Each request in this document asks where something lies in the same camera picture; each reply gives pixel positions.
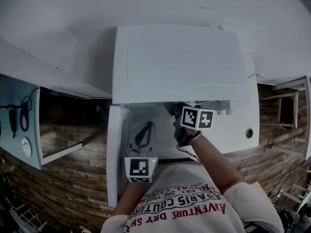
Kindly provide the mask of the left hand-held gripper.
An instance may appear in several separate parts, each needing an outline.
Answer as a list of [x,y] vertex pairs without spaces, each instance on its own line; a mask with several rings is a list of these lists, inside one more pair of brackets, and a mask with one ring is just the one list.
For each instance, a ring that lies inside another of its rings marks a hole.
[[158,163],[156,155],[156,127],[147,122],[147,129],[130,134],[124,158],[126,177],[131,183],[151,183]]

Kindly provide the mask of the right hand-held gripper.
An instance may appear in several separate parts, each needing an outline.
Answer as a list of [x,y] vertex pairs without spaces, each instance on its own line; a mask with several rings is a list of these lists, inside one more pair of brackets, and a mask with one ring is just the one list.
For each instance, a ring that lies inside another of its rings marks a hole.
[[202,130],[211,128],[214,111],[188,106],[183,102],[170,102],[169,114],[175,119],[174,137],[178,145],[190,145],[190,141]]

